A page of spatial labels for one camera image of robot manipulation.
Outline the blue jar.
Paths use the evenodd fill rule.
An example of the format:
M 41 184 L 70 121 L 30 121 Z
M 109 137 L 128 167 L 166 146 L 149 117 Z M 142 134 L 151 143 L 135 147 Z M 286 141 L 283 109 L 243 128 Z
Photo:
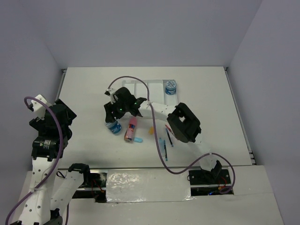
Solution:
M 117 120 L 114 122 L 105 122 L 105 126 L 114 135 L 118 134 L 122 130 L 122 125 Z
M 177 90 L 177 83 L 175 80 L 168 80 L 165 84 L 165 93 L 167 95 L 174 95 L 176 94 Z

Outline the pink tube of markers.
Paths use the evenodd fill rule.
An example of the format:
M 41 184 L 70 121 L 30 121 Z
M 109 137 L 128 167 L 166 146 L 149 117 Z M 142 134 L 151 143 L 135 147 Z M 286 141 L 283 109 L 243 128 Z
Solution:
M 126 129 L 125 135 L 124 135 L 124 141 L 125 142 L 130 143 L 134 140 L 136 125 L 137 125 L 137 118 L 132 117 L 129 120 L 129 124 L 128 124 L 128 127 Z

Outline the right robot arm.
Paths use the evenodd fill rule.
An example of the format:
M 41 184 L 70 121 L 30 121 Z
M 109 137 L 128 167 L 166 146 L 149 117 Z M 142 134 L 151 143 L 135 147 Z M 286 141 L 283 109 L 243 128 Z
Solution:
M 195 143 L 201 134 L 200 121 L 185 103 L 178 105 L 163 105 L 139 97 L 136 98 L 126 87 L 118 90 L 109 88 L 105 95 L 110 101 L 104 105 L 105 122 L 114 123 L 126 113 L 134 117 L 152 118 L 166 121 L 177 140 L 183 143 Z

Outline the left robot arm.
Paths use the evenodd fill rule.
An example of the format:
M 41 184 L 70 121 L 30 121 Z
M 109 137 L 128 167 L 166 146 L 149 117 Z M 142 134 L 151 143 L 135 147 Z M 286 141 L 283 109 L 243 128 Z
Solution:
M 92 181 L 87 164 L 72 164 L 60 187 L 54 191 L 58 164 L 63 151 L 72 137 L 70 126 L 76 114 L 60 99 L 49 103 L 42 95 L 25 97 L 28 109 L 36 114 L 29 125 L 38 132 L 32 143 L 32 173 L 28 193 L 9 212 L 5 223 L 11 224 L 10 216 L 21 204 L 24 205 L 14 225 L 63 225 L 68 220 L 68 205 L 81 187 Z

